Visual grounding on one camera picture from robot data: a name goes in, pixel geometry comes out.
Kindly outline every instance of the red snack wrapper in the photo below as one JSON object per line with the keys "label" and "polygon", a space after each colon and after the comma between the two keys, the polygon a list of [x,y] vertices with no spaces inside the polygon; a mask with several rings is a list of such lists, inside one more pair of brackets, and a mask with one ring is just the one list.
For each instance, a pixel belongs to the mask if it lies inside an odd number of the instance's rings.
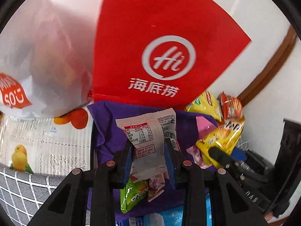
{"label": "red snack wrapper", "polygon": [[224,92],[220,95],[224,120],[237,119],[242,115],[242,105],[238,98],[226,95]]}
{"label": "red snack wrapper", "polygon": [[163,173],[156,176],[151,176],[148,180],[148,202],[157,198],[160,194],[164,192],[165,179]]}

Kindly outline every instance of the white wall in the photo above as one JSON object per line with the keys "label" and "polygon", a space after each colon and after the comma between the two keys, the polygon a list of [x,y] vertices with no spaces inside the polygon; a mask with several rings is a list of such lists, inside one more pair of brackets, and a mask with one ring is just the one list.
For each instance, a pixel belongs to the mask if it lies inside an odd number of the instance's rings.
{"label": "white wall", "polygon": [[[288,60],[273,80],[246,107],[243,138],[250,140],[251,149],[269,161],[276,161],[283,132],[283,119],[301,123],[301,41],[298,39]],[[293,210],[301,196],[301,184],[291,198]]]}
{"label": "white wall", "polygon": [[208,88],[238,96],[262,71],[285,37],[289,22],[271,0],[213,0],[251,38],[252,42]]}

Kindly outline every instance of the blue plastic part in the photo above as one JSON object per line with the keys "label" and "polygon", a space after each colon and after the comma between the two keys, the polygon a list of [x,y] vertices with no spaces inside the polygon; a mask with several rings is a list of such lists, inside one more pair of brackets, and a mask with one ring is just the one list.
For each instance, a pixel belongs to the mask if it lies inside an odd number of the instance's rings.
{"label": "blue plastic part", "polygon": [[131,165],[133,163],[133,152],[134,152],[134,146],[130,145],[129,151],[127,153],[127,157],[125,160],[125,164],[123,167],[123,183],[124,186],[128,182],[128,178],[130,177],[130,172],[131,172]]}
{"label": "blue plastic part", "polygon": [[168,176],[170,179],[170,184],[172,185],[173,189],[176,189],[175,166],[173,164],[173,160],[171,158],[166,141],[164,141],[164,157],[165,157],[165,164],[167,167]]}
{"label": "blue plastic part", "polygon": [[242,150],[236,147],[233,149],[231,153],[231,157],[237,161],[246,161],[247,159],[246,154]]}

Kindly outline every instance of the orange fruit print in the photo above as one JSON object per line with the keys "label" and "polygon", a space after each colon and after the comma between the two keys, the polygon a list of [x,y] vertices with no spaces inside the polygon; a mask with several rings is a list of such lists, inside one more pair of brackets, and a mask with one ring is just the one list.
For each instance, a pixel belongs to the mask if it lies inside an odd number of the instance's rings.
{"label": "orange fruit print", "polygon": [[76,129],[84,129],[88,123],[88,113],[85,109],[75,109],[61,116],[55,117],[53,122],[57,125],[64,125],[71,122]]}

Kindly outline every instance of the nutrition facts label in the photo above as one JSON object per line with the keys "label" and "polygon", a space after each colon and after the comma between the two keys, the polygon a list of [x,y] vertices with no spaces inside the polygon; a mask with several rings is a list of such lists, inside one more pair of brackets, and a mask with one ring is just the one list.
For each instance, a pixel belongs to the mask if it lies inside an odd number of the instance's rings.
{"label": "nutrition facts label", "polygon": [[176,116],[175,115],[166,115],[163,117],[159,117],[157,118],[157,120],[159,121],[161,127],[162,127],[162,131],[163,131],[163,135],[164,138],[175,138],[175,125],[176,125]]}
{"label": "nutrition facts label", "polygon": [[140,125],[124,127],[127,132],[128,139],[133,145],[141,144],[150,140],[153,140],[153,134],[147,123]]}

